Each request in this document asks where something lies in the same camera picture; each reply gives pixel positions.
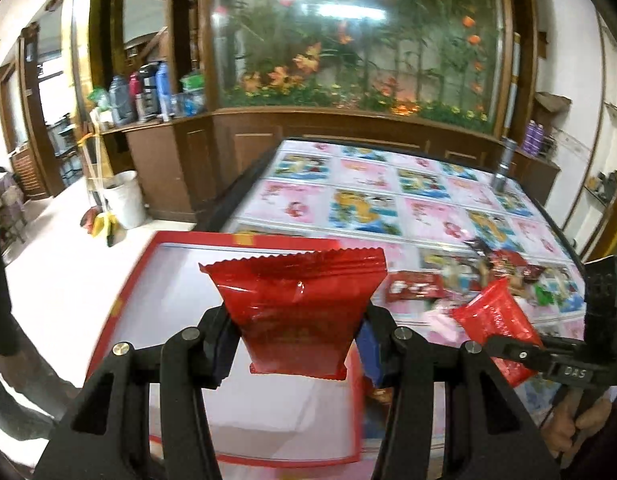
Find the white bucket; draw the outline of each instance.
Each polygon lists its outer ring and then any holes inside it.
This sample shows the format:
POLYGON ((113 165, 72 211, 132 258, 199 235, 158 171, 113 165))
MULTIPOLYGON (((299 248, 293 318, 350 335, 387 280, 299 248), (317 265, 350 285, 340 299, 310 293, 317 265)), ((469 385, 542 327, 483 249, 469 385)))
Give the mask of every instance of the white bucket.
POLYGON ((146 221, 137 171, 118 173, 106 181, 104 187, 104 197, 122 227, 133 229, 146 221))

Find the red bag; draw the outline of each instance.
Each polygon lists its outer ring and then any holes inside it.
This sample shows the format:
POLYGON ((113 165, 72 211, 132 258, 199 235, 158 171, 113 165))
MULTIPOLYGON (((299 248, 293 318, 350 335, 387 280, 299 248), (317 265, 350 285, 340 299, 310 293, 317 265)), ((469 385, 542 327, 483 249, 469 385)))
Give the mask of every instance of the red bag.
POLYGON ((382 249, 263 256, 200 265, 240 327, 253 373, 346 379, 345 358, 386 277, 382 249))
MULTIPOLYGON (((489 283, 468 305, 452 310, 451 317, 482 345, 489 336, 506 335, 541 346, 540 336, 508 291, 507 278, 489 283)), ((514 361, 497 357, 493 361, 512 387, 536 374, 514 361)))

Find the blue bottle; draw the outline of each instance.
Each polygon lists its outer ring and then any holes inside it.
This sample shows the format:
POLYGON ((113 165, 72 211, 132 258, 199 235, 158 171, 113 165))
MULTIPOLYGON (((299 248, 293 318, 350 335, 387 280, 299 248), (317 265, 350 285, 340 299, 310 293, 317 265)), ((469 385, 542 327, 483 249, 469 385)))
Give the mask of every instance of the blue bottle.
POLYGON ((159 96, 159 106, 162 109, 162 118, 165 121, 171 120, 171 86, 168 82, 168 65, 166 61, 159 64, 155 76, 157 85, 157 95, 159 96))

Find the screw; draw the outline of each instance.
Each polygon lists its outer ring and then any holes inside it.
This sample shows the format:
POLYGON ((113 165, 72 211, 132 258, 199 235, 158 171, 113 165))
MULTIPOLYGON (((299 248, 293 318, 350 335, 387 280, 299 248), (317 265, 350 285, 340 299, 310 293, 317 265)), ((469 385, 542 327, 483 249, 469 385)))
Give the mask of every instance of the screw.
POLYGON ((112 352, 115 355, 124 355, 129 350, 130 350, 130 345, 128 343, 117 343, 117 345, 115 345, 112 348, 112 352))
POLYGON ((468 341, 464 348, 469 354, 479 354, 482 351, 482 345, 476 341, 468 341))
POLYGON ((185 328, 182 330, 182 339, 186 341, 192 341, 193 339, 197 339, 200 336, 200 331, 197 330, 194 326, 190 326, 189 328, 185 328))
POLYGON ((400 341, 406 341, 413 336, 413 331, 405 326, 398 326, 395 332, 393 332, 393 335, 396 339, 400 339, 400 341))

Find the window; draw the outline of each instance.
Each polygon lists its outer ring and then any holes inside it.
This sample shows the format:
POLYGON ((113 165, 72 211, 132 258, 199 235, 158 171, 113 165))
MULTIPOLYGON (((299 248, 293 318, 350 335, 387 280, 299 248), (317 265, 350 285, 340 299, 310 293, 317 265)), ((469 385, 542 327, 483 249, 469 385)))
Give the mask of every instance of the window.
POLYGON ((44 121, 54 124, 71 112, 74 102, 68 87, 68 79, 62 72, 64 63, 61 57, 55 57, 42 63, 40 75, 40 100, 44 121))

